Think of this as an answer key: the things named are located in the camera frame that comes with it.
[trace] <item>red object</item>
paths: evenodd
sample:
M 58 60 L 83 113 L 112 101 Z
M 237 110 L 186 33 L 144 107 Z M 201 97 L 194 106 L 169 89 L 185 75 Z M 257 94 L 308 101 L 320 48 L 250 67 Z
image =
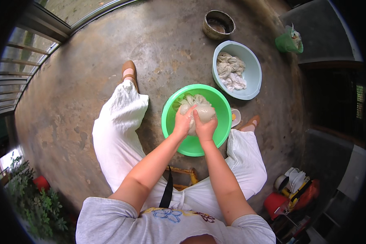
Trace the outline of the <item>red object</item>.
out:
M 274 212 L 281 206 L 287 206 L 289 199 L 285 196 L 282 196 L 278 193 L 271 193 L 268 197 L 264 200 L 264 207 L 266 208 L 268 214 L 270 215 L 271 219 L 274 220 L 278 217 L 279 214 L 275 214 Z
M 320 194 L 320 181 L 312 180 L 312 184 L 298 199 L 297 204 L 294 206 L 294 210 L 302 209 L 306 207 L 314 198 L 317 198 Z
M 39 176 L 38 178 L 35 178 L 33 180 L 33 182 L 34 182 L 34 184 L 37 185 L 37 188 L 39 191 L 42 191 L 42 188 L 45 188 L 45 192 L 50 189 L 50 185 L 49 185 L 48 181 L 42 175 Z

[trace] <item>black strap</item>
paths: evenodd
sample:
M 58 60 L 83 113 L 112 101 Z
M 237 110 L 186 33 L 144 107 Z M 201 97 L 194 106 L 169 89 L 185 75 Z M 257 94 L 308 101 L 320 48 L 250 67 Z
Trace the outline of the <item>black strap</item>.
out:
M 172 183 L 172 174 L 171 174 L 171 167 L 168 165 L 169 168 L 169 176 L 166 189 L 164 190 L 163 197 L 161 198 L 159 208 L 169 208 L 169 204 L 171 203 L 172 199 L 172 189 L 174 188 L 174 184 Z

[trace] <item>white cloth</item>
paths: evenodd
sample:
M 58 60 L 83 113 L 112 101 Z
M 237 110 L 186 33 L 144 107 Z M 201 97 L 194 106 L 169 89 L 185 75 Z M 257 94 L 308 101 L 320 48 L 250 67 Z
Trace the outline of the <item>white cloth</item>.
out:
M 233 57 L 224 51 L 217 56 L 217 73 L 221 82 L 229 91 L 247 88 L 247 82 L 242 78 L 245 63 L 238 57 Z
M 137 93 L 131 81 L 123 81 L 103 106 L 95 120 L 93 141 L 96 156 L 111 190 L 115 192 L 129 171 L 145 157 L 135 132 L 148 108 L 147 95 Z M 267 180 L 256 137 L 253 132 L 231 130 L 226 162 L 236 176 L 246 199 L 258 193 Z M 158 207 L 167 181 L 156 183 L 141 211 Z M 170 208 L 207 213 L 224 221 L 209 177 L 183 191 L 175 188 Z
M 208 234 L 216 243 L 275 243 L 262 217 L 247 214 L 229 227 L 213 216 L 195 211 L 150 208 L 140 213 L 128 203 L 87 198 L 77 221 L 76 243 L 177 244 L 191 236 Z

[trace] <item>red bucket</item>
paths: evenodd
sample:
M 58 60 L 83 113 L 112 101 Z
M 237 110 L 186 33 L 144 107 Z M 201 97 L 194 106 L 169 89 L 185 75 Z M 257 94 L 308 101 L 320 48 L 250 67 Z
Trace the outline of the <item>red bucket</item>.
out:
M 279 214 L 276 214 L 275 212 L 277 209 L 283 208 L 281 211 L 283 211 L 289 203 L 289 199 L 285 196 L 282 196 L 278 193 L 271 193 L 268 195 L 268 197 L 264 200 L 264 207 L 266 208 L 268 214 L 270 215 L 271 219 L 274 220 L 276 217 L 278 217 Z
M 45 188 L 45 192 L 50 189 L 50 185 L 48 181 L 42 175 L 33 180 L 34 184 L 37 185 L 39 191 L 42 191 L 42 188 Z

